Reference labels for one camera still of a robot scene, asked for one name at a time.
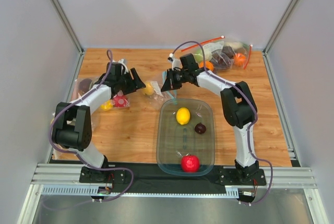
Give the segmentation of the dark purple fake plum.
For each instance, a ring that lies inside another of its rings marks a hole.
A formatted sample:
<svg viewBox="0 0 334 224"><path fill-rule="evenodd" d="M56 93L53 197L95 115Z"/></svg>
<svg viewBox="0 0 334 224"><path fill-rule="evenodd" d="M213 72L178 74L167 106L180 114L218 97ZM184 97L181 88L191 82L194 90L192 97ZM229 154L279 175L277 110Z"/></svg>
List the dark purple fake plum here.
<svg viewBox="0 0 334 224"><path fill-rule="evenodd" d="M204 134L206 132L207 128L206 126L203 124L203 123L198 123L195 125L194 127L194 131L197 133L197 134Z"/></svg>

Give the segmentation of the yellow fake lemon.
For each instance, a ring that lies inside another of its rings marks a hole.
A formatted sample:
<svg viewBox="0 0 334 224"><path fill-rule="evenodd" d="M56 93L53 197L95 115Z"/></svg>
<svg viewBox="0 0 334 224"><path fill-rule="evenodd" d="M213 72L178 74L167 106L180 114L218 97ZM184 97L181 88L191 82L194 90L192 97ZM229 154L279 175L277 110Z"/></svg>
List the yellow fake lemon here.
<svg viewBox="0 0 334 224"><path fill-rule="evenodd" d="M180 125L186 125L190 121L190 111L186 107L179 108L176 113L176 120Z"/></svg>

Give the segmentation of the red fake apple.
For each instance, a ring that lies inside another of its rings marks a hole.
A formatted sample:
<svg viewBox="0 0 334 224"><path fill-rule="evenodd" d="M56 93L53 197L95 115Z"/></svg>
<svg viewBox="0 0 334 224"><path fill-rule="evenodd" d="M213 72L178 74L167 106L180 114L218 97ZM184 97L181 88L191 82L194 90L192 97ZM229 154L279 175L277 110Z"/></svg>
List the red fake apple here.
<svg viewBox="0 0 334 224"><path fill-rule="evenodd" d="M195 155L187 155L181 158L181 168L184 172L194 173L199 170L200 161Z"/></svg>

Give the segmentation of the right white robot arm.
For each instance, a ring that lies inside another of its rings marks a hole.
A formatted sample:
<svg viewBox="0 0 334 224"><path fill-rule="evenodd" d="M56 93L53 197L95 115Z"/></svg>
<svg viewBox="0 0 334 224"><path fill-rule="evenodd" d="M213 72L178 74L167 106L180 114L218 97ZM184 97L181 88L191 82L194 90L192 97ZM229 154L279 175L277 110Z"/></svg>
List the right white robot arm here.
<svg viewBox="0 0 334 224"><path fill-rule="evenodd" d="M180 89L183 83L188 82L220 96L224 118L234 130L238 176L246 179L255 174L259 170L259 162L253 152L257 108L248 84L223 79L209 69L199 67L192 54L175 58L171 53L168 60L172 67L166 71L161 91Z"/></svg>

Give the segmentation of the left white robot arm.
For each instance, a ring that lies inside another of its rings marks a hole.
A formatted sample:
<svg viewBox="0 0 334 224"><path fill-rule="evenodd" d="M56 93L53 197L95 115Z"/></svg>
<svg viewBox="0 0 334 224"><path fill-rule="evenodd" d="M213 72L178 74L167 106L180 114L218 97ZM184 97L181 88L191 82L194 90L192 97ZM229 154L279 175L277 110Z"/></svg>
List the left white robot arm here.
<svg viewBox="0 0 334 224"><path fill-rule="evenodd" d="M50 144L57 151L75 154L87 167L106 170L102 167L105 156L91 141L91 115L120 91L127 95L145 87L135 68L128 69L122 62L109 62L106 73L82 97L56 106L49 130Z"/></svg>

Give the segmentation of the blue zip top bag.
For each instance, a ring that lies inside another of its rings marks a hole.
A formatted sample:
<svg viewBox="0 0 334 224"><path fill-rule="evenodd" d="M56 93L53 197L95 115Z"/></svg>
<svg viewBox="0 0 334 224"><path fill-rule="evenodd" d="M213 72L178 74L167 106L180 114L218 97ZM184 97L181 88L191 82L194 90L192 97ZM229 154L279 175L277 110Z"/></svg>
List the blue zip top bag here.
<svg viewBox="0 0 334 224"><path fill-rule="evenodd" d="M161 92L161 87L164 84L166 79L166 71L163 71L160 74L155 75L154 77L145 81L145 84L150 82L154 88L154 94L151 96L146 96L146 102L152 106L155 110L159 110L162 105L167 102L168 100L175 99L177 97L177 91L165 91Z"/></svg>

